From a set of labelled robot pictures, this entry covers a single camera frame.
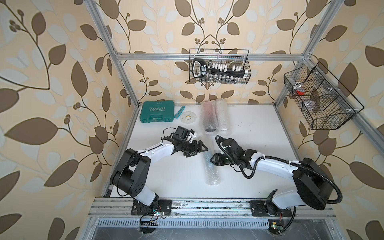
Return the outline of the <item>clear bubble wrap sheet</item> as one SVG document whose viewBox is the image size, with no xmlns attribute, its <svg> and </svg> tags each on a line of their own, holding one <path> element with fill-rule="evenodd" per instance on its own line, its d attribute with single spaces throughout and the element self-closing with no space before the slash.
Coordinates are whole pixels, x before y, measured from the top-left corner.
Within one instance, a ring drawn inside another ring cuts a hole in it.
<svg viewBox="0 0 384 240">
<path fill-rule="evenodd" d="M 206 183 L 209 186 L 216 186 L 221 183 L 220 175 L 218 173 L 217 167 L 211 162 L 211 158 L 214 156 L 214 147 L 212 136 L 202 135 L 201 141 L 207 147 L 207 151 L 202 153 Z"/>
</svg>

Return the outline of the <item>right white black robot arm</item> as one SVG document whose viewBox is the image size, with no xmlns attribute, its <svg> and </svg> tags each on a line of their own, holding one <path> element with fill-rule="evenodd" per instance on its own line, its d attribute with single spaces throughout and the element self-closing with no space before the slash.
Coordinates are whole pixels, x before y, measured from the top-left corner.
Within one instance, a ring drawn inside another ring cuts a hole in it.
<svg viewBox="0 0 384 240">
<path fill-rule="evenodd" d="M 238 166 L 238 172 L 249 180 L 259 171 L 294 183 L 286 190 L 272 190 L 265 200 L 252 203 L 261 214 L 277 216 L 299 206 L 322 211 L 328 204 L 343 200 L 340 188 L 312 159 L 288 161 L 256 150 L 244 150 L 232 138 L 216 136 L 215 141 L 220 149 L 210 159 L 215 166 Z"/>
</svg>

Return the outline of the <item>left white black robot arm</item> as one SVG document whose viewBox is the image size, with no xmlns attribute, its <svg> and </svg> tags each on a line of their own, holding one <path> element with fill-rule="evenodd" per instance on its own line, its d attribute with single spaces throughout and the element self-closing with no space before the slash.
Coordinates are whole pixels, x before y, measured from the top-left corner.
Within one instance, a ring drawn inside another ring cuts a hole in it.
<svg viewBox="0 0 384 240">
<path fill-rule="evenodd" d="M 111 174 L 110 183 L 117 188 L 120 197 L 128 195 L 146 207 L 155 208 L 159 197 L 146 186 L 150 165 L 178 152 L 188 158 L 207 150 L 203 141 L 195 140 L 194 135 L 180 137 L 175 134 L 147 149 L 126 149 Z"/>
</svg>

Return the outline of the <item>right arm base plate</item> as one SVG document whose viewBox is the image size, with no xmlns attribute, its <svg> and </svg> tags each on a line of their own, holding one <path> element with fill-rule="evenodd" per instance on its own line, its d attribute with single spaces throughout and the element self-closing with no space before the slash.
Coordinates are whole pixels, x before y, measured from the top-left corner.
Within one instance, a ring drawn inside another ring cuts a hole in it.
<svg viewBox="0 0 384 240">
<path fill-rule="evenodd" d="M 262 200 L 249 201 L 253 217 L 292 217 L 290 209 L 281 210 L 273 203 Z"/>
</svg>

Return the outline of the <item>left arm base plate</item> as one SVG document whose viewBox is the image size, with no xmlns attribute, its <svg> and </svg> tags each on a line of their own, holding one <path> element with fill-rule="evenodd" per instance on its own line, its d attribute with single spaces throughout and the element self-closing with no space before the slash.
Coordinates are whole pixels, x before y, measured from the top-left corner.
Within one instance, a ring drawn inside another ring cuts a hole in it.
<svg viewBox="0 0 384 240">
<path fill-rule="evenodd" d="M 134 200 L 131 215 L 145 216 L 160 214 L 161 216 L 169 216 L 172 211 L 172 200 L 155 200 L 150 206 L 146 206 L 138 200 Z"/>
</svg>

